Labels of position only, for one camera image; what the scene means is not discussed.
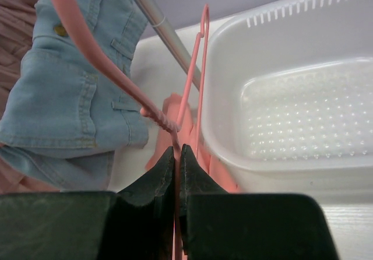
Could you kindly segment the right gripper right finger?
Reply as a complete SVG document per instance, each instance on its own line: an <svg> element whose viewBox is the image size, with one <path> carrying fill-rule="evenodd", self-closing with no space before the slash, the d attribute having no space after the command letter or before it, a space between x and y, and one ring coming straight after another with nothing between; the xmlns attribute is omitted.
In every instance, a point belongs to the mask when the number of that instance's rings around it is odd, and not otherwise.
<svg viewBox="0 0 373 260"><path fill-rule="evenodd" d="M181 152L180 226L188 259L338 259L325 215L304 194L230 194Z"/></svg>

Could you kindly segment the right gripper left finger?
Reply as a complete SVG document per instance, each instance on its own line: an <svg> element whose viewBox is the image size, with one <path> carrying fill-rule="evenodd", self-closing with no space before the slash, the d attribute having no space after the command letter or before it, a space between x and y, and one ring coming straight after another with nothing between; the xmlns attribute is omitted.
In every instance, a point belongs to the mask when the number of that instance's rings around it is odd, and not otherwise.
<svg viewBox="0 0 373 260"><path fill-rule="evenodd" d="M2 259L171 259L174 152L120 192L1 196Z"/></svg>

